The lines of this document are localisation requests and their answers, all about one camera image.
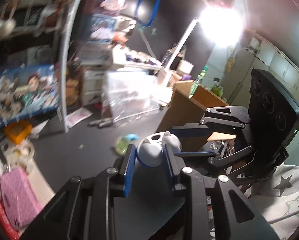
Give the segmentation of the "green round water toy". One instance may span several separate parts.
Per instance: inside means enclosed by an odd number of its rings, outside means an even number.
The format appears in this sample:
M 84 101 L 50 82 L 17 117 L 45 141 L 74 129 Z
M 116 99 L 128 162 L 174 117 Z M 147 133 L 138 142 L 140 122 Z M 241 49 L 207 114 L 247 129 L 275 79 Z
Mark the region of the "green round water toy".
M 115 145 L 114 145 L 115 152 L 120 156 L 124 156 L 127 152 L 129 144 L 130 144 L 130 140 L 127 136 L 119 137 L 115 141 Z

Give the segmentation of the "blue crumpled wrapper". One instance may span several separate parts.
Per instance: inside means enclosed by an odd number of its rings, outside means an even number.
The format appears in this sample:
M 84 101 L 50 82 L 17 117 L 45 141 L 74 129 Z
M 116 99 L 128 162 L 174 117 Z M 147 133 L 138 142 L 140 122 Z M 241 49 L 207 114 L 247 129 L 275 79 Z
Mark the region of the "blue crumpled wrapper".
M 137 134 L 128 134 L 125 136 L 125 138 L 129 141 L 132 141 L 132 140 L 138 140 L 139 139 L 139 136 Z

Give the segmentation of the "green glass bottle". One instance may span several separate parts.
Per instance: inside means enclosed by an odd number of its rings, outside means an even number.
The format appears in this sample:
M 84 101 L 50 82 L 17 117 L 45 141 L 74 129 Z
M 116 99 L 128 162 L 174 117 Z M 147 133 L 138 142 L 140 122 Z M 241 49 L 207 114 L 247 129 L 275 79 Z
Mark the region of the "green glass bottle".
M 195 93 L 197 87 L 201 84 L 201 81 L 203 80 L 203 78 L 205 77 L 207 71 L 209 69 L 209 66 L 205 66 L 200 74 L 197 76 L 197 78 L 194 80 L 192 86 L 191 86 L 191 89 L 190 89 L 190 94 L 189 94 L 189 98 L 191 98 L 193 96 L 193 94 Z

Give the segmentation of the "clear plastic zip bag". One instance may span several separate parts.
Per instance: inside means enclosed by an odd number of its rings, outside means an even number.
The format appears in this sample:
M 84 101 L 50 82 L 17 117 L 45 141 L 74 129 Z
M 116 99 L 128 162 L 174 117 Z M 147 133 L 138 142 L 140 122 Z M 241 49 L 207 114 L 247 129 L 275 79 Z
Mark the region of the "clear plastic zip bag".
M 107 71 L 101 89 L 101 117 L 123 120 L 166 106 L 158 78 L 142 70 Z

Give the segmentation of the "white cylindrical humidifier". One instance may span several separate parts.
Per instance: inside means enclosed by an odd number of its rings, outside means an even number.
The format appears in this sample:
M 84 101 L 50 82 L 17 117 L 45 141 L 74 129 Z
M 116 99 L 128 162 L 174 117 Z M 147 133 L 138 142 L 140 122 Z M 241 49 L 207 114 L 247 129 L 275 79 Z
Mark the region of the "white cylindrical humidifier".
M 177 66 L 176 71 L 179 75 L 184 75 L 184 74 L 189 75 L 191 73 L 192 69 L 193 69 L 192 63 L 190 63 L 186 60 L 181 60 Z

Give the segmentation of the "beige wardrobe cabinets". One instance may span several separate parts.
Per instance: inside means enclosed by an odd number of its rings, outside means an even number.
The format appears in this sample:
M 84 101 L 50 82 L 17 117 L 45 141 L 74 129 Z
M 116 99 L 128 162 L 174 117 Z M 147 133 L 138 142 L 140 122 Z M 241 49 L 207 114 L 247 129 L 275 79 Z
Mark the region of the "beige wardrobe cabinets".
M 228 104 L 248 107 L 253 68 L 272 74 L 299 103 L 299 68 L 276 46 L 254 33 L 239 45 L 233 65 L 220 82 Z

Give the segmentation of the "pink white paper packet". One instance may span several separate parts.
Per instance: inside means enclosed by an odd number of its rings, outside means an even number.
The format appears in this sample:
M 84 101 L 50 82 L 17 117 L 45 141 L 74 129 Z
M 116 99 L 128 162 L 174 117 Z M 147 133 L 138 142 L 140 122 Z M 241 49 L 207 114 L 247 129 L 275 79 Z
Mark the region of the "pink white paper packet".
M 68 128 L 72 128 L 79 122 L 89 118 L 92 114 L 93 113 L 90 110 L 85 107 L 81 107 L 66 116 L 66 125 Z

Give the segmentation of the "white mini drawer unit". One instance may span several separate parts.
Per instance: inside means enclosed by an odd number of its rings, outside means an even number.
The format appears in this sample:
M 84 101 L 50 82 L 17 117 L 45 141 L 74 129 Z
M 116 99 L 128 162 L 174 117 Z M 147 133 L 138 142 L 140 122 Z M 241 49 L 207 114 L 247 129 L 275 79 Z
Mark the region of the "white mini drawer unit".
M 81 76 L 80 100 L 83 106 L 101 102 L 104 70 L 84 67 Z

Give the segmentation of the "white shelf tray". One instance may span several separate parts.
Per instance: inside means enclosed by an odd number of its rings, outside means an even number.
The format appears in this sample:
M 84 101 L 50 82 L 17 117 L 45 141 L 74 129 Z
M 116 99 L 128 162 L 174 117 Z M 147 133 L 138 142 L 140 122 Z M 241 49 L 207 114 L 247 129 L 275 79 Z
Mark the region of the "white shelf tray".
M 115 54 L 111 58 L 109 68 L 118 70 L 121 68 L 139 68 L 144 70 L 160 70 L 162 64 L 154 57 L 144 57 L 143 55 L 136 54 L 137 57 L 133 57 L 130 54 Z

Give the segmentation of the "white desk lamp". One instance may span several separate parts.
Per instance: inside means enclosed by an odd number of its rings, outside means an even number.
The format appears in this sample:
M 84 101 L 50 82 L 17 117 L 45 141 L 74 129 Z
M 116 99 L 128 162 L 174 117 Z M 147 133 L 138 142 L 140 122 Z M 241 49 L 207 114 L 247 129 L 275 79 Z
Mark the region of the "white desk lamp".
M 208 5 L 193 18 L 178 41 L 164 68 L 166 75 L 161 86 L 172 77 L 171 65 L 186 48 L 185 57 L 193 64 L 190 74 L 196 76 L 207 63 L 214 49 L 235 48 L 245 27 L 244 14 L 235 8 Z

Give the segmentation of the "orange anime art card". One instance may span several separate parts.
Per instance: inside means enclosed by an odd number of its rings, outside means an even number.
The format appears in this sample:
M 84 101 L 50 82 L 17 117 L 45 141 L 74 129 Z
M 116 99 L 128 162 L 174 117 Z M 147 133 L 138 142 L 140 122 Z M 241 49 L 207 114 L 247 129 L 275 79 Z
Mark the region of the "orange anime art card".
M 69 61 L 66 68 L 66 106 L 78 104 L 80 95 L 81 66 L 79 61 Z

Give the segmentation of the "pink leopard tissue box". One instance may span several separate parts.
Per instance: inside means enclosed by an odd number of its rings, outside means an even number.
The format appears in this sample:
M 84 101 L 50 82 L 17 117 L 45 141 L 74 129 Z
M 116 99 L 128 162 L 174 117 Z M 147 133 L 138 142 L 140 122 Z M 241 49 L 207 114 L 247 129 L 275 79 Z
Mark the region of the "pink leopard tissue box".
M 0 192 L 6 216 L 15 230 L 29 225 L 42 210 L 28 176 L 21 167 L 0 177 Z

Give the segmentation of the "anime poster in rack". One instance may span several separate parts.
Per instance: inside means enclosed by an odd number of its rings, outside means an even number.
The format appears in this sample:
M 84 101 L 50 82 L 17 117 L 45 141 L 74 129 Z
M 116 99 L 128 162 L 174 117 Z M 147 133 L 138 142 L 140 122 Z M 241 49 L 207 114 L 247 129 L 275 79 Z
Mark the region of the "anime poster in rack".
M 55 111 L 58 106 L 54 65 L 10 68 L 0 73 L 0 128 Z

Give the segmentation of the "blue cinnamoroll storage box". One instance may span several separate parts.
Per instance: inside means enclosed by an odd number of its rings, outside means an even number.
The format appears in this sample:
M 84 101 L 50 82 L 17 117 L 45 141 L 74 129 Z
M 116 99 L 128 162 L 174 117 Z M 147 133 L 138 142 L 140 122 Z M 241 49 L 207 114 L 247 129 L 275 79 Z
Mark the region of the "blue cinnamoroll storage box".
M 94 14 L 87 34 L 87 43 L 110 44 L 115 32 L 116 17 Z

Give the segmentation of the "white metal pole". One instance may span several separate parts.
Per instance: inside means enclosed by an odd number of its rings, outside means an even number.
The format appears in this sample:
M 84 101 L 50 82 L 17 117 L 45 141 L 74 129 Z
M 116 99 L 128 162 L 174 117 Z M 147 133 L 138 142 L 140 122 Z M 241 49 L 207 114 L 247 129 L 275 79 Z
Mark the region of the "white metal pole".
M 68 5 L 64 6 L 64 21 L 60 39 L 59 67 L 60 67 L 60 113 L 63 124 L 63 131 L 67 133 L 67 105 L 66 105 L 66 70 L 68 62 L 68 51 L 70 46 L 70 38 L 73 30 L 77 9 L 81 0 L 72 0 Z

